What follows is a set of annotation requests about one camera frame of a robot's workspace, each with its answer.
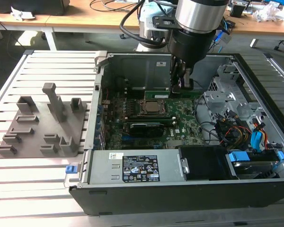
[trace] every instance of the electronic device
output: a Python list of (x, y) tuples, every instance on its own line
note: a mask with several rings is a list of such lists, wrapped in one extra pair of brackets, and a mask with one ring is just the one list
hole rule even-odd
[(246, 5), (247, 4), (245, 2), (241, 1), (233, 2), (231, 6), (230, 16), (240, 18), (242, 16), (244, 9), (246, 8)]
[(95, 60), (85, 152), (65, 178), (86, 214), (284, 198), (284, 115), (240, 55), (208, 54), (192, 74), (199, 85), (179, 94), (169, 90), (171, 54), (99, 52)]
[(11, 7), (23, 12), (61, 16), (70, 0), (0, 0), (0, 13), (10, 13)]

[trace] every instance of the warning symbol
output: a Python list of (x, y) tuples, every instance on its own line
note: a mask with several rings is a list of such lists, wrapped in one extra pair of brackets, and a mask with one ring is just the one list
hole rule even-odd
[(124, 172), (125, 174), (130, 174), (130, 173), (131, 173), (130, 167), (123, 167), (123, 172)]

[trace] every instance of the white label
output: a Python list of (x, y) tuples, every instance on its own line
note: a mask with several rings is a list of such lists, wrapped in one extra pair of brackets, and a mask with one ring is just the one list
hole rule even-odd
[(166, 66), (166, 62), (165, 61), (158, 61), (157, 62), (157, 66), (158, 67), (165, 67)]
[(122, 159), (123, 153), (109, 153), (109, 159)]
[(168, 95), (155, 95), (155, 98), (168, 98)]

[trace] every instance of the blue tab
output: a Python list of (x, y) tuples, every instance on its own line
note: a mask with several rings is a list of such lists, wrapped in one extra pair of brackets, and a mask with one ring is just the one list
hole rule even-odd
[(78, 172), (78, 166), (66, 166), (65, 173), (66, 174), (76, 174)]
[(260, 143), (262, 140), (262, 133), (259, 131), (254, 131), (251, 134), (251, 139), (250, 139), (250, 144), (251, 147), (255, 150), (257, 150), (257, 152), (261, 152), (260, 150)]
[(247, 162), (250, 161), (246, 151), (233, 151), (229, 155), (231, 162)]
[(284, 153), (282, 151), (278, 151), (277, 155), (280, 160), (284, 159)]

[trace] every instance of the connector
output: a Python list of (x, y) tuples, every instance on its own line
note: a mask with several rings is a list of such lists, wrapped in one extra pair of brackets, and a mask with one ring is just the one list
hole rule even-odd
[(233, 112), (232, 110), (229, 110), (228, 111), (228, 115), (229, 115), (229, 117), (231, 117), (231, 118), (238, 118), (239, 116), (235, 113), (235, 112)]

